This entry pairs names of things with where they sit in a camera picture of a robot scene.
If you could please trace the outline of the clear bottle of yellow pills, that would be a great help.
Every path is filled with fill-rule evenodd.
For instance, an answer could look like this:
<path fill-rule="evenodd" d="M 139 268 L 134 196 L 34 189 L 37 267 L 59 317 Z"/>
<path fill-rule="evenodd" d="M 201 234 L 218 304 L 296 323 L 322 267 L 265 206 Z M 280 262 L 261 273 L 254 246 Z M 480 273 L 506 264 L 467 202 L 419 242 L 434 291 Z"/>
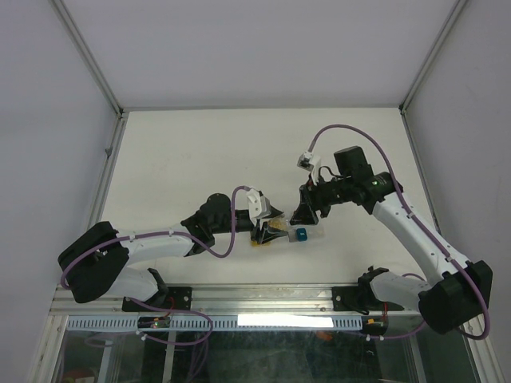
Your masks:
<path fill-rule="evenodd" d="M 277 232 L 277 231 L 288 232 L 290 230 L 289 223 L 284 216 L 269 219 L 267 221 L 267 223 L 268 223 L 268 230 L 271 232 Z"/>

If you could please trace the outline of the weekly pill organizer strip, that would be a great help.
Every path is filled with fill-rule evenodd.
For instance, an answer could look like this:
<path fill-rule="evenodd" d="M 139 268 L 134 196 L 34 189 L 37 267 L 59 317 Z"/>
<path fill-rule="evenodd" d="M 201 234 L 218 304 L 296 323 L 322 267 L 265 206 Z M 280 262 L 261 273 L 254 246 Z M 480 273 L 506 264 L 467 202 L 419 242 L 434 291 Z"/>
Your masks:
<path fill-rule="evenodd" d="M 282 242 L 286 239 L 289 243 L 305 243 L 316 239 L 323 239 L 325 234 L 326 232 L 322 226 L 294 226 L 290 227 L 290 230 L 287 232 L 287 236 L 275 239 L 271 242 Z M 271 242 L 253 243 L 251 241 L 251 245 L 253 247 L 268 246 Z"/>

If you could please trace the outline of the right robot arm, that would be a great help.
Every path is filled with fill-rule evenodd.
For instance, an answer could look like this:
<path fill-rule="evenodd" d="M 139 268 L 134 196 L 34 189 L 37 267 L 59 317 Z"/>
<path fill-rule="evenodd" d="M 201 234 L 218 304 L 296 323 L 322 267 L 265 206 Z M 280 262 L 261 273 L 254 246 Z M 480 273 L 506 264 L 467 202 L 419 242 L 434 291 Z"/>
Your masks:
<path fill-rule="evenodd" d="M 473 263 L 454 249 L 406 201 L 400 184 L 389 172 L 375 174 L 363 150 L 350 147 L 334 154 L 339 174 L 325 180 L 320 176 L 320 158 L 310 151 L 302 154 L 298 167 L 308 171 L 299 188 L 299 205 L 292 225 L 316 225 L 331 207 L 354 203 L 382 223 L 406 248 L 424 274 L 423 279 L 402 277 L 379 267 L 358 278 L 353 307 L 360 312 L 383 302 L 420 313 L 439 334 L 457 329 L 471 319 L 489 318 L 489 296 L 493 272 L 483 261 Z"/>

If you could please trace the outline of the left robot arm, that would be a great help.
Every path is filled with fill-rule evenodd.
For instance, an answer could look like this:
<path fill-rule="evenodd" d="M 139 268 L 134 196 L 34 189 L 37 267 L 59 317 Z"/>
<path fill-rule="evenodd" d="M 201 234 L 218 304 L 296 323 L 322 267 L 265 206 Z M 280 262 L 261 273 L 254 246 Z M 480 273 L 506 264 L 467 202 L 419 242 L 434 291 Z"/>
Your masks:
<path fill-rule="evenodd" d="M 150 310 L 168 304 L 168 285 L 154 268 L 137 269 L 138 263 L 167 257 L 186 258 L 208 252 L 222 259 L 232 244 L 220 253 L 214 250 L 216 235 L 247 232 L 259 245 L 285 236 L 271 222 L 284 213 L 273 207 L 261 191 L 242 187 L 248 206 L 238 210 L 235 196 L 216 193 L 187 219 L 155 231 L 117 230 L 109 221 L 94 224 L 57 258 L 62 270 L 61 286 L 79 304 L 112 295 L 139 301 Z"/>

